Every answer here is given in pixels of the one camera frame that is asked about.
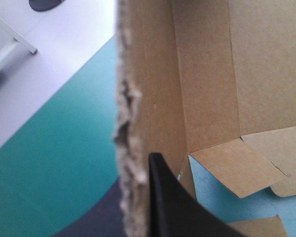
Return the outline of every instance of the black object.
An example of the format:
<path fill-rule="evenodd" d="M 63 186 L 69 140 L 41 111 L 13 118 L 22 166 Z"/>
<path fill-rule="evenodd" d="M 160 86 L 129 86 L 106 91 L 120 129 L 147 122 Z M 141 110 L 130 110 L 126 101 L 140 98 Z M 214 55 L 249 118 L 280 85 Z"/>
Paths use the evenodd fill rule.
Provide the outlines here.
<path fill-rule="evenodd" d="M 244 237 L 198 204 L 162 154 L 149 155 L 152 237 Z"/>
<path fill-rule="evenodd" d="M 30 0 L 30 6 L 34 11 L 47 11 L 50 10 L 64 0 Z"/>
<path fill-rule="evenodd" d="M 121 191 L 118 182 L 86 214 L 55 237 L 126 237 L 119 207 Z"/>

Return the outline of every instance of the torn cardboard edge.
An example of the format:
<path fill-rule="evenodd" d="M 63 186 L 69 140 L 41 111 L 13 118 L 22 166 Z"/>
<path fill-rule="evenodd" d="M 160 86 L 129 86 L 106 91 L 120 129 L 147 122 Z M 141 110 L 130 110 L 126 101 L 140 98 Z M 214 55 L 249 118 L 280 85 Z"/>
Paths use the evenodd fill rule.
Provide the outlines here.
<path fill-rule="evenodd" d="M 239 198 L 287 178 L 241 139 L 193 152 L 191 156 Z"/>
<path fill-rule="evenodd" d="M 117 7 L 116 40 L 118 48 L 117 66 L 117 105 L 118 116 L 116 133 L 117 163 L 120 173 L 122 191 L 121 209 L 124 213 L 124 229 L 129 237 L 146 236 L 148 232 L 147 203 L 148 174 L 144 169 L 144 159 L 140 149 L 134 150 L 130 140 L 140 141 L 133 137 L 132 129 L 137 119 L 138 106 L 141 100 L 140 90 L 133 83 L 130 65 L 130 19 L 129 0 L 119 0 Z"/>
<path fill-rule="evenodd" d="M 287 237 L 283 222 L 278 215 L 232 222 L 228 225 L 247 237 Z"/>

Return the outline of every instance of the cardboard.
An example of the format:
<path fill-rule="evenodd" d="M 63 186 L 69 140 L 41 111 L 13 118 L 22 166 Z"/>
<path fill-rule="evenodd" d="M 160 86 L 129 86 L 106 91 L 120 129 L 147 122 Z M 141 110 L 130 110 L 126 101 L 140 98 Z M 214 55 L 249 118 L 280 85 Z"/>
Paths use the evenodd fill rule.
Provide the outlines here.
<path fill-rule="evenodd" d="M 117 14 L 121 206 L 127 235 L 145 236 L 149 153 L 163 153 L 176 175 L 187 154 L 172 6 L 170 0 L 119 0 Z"/>
<path fill-rule="evenodd" d="M 248 237 L 287 237 L 279 216 L 229 223 L 231 227 Z"/>
<path fill-rule="evenodd" d="M 240 137 L 226 0 L 174 0 L 187 146 Z"/>
<path fill-rule="evenodd" d="M 296 127 L 242 136 L 246 144 L 256 149 L 289 178 L 271 186 L 280 197 L 296 195 Z"/>
<path fill-rule="evenodd" d="M 281 170 L 240 139 L 191 155 L 240 198 L 286 178 Z"/>
<path fill-rule="evenodd" d="M 241 135 L 296 126 L 296 0 L 230 0 Z"/>
<path fill-rule="evenodd" d="M 150 152 L 181 171 L 190 191 L 192 153 L 239 197 L 285 178 L 281 168 L 292 177 L 273 191 L 296 194 L 294 129 L 264 140 L 269 152 L 239 140 L 296 126 L 296 0 L 119 0 L 117 22 L 115 140 L 128 236 L 148 231 Z"/>

